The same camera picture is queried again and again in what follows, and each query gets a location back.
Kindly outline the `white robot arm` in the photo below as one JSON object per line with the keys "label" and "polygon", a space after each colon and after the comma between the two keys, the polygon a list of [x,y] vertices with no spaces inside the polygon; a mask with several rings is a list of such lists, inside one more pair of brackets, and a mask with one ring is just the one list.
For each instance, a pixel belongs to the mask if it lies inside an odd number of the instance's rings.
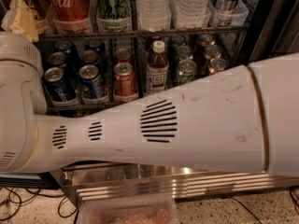
{"label": "white robot arm", "polygon": [[49,116],[41,56],[0,33],[0,171],[77,161],[299,176],[299,54],[251,63],[83,118]]}

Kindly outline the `yellow taped gripper finger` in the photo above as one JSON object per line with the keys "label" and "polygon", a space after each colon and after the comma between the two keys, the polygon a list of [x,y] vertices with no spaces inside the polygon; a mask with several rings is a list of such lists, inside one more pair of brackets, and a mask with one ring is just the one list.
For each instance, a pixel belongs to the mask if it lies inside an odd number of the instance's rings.
{"label": "yellow taped gripper finger", "polygon": [[33,13],[23,0],[11,0],[9,10],[2,19],[1,27],[6,32],[20,35],[32,43],[38,41]]}

